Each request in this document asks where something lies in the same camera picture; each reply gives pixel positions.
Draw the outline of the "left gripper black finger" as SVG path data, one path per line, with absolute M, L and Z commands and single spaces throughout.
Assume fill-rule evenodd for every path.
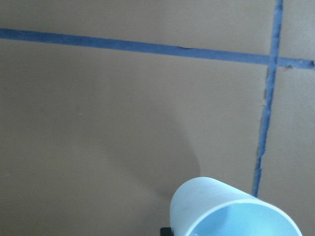
M 171 227 L 162 227 L 160 228 L 160 236 L 174 236 Z

